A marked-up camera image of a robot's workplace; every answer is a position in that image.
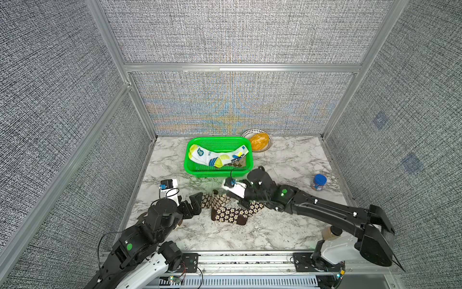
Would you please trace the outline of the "brown checkered argyle sock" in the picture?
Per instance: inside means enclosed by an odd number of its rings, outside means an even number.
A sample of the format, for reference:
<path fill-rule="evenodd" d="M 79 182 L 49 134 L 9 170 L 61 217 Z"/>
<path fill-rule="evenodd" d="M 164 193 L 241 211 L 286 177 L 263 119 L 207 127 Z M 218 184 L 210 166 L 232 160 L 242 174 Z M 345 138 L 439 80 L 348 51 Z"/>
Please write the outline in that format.
<path fill-rule="evenodd" d="M 247 167 L 247 157 L 243 157 L 231 164 L 232 167 L 238 168 L 238 169 L 244 169 Z"/>

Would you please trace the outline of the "brown daisy sock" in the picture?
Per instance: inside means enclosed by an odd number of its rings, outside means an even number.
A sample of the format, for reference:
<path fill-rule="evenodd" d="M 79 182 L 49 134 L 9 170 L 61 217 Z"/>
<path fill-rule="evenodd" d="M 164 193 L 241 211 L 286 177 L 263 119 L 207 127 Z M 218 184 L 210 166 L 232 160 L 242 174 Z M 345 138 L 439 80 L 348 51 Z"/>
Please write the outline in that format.
<path fill-rule="evenodd" d="M 242 208 L 212 208 L 211 220 L 215 222 L 234 223 L 244 226 L 250 217 L 259 213 L 264 208 L 263 204 L 251 203 L 249 209 Z"/>
<path fill-rule="evenodd" d="M 222 210 L 231 198 L 227 195 L 204 195 L 202 199 L 202 208 Z"/>

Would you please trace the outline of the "white sock blue yellow patches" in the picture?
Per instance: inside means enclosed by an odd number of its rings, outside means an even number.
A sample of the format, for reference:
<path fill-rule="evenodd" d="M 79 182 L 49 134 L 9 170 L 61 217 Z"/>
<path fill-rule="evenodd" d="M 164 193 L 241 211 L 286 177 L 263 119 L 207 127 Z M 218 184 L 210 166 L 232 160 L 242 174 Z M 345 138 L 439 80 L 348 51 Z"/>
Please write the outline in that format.
<path fill-rule="evenodd" d="M 209 167 L 222 168 L 229 164 L 233 164 L 244 158 L 249 149 L 246 146 L 240 146 L 233 152 L 213 152 L 199 145 L 193 144 L 187 151 L 186 156 L 197 164 L 202 164 Z"/>

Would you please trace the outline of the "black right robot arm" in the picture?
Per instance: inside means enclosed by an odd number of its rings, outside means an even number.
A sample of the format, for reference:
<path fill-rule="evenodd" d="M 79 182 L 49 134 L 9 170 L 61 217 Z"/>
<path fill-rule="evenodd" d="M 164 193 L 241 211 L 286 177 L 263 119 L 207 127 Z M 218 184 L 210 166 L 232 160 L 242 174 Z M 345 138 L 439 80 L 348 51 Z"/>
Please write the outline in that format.
<path fill-rule="evenodd" d="M 402 267 L 393 251 L 395 229 L 381 207 L 350 207 L 291 185 L 276 184 L 262 166 L 249 172 L 240 182 L 244 186 L 241 196 L 244 205 L 257 202 L 279 213 L 314 218 L 353 237 L 352 242 L 345 241 L 339 246 L 319 241 L 310 256 L 314 270 L 327 272 L 355 258 L 381 267 L 393 264 Z"/>

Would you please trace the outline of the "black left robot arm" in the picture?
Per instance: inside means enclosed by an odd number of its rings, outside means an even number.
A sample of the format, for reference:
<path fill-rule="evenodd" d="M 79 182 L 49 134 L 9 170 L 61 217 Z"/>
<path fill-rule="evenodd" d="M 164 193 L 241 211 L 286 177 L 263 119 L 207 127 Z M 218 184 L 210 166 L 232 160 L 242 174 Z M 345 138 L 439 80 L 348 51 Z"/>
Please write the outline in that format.
<path fill-rule="evenodd" d="M 104 264 L 85 287 L 142 289 L 168 271 L 185 270 L 182 251 L 166 238 L 179 222 L 201 213 L 202 199 L 202 193 L 190 196 L 189 202 L 159 199 L 135 225 L 122 231 Z"/>

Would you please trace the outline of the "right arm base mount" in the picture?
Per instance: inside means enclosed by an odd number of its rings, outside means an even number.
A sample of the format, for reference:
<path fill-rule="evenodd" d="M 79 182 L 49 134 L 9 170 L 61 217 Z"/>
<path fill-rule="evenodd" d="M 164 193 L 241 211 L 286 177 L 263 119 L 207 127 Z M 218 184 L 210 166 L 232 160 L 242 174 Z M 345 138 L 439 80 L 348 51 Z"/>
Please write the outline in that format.
<path fill-rule="evenodd" d="M 339 272 L 347 263 L 364 261 L 355 248 L 356 242 L 357 238 L 349 234 L 320 240 L 313 252 L 292 255 L 296 272 Z"/>

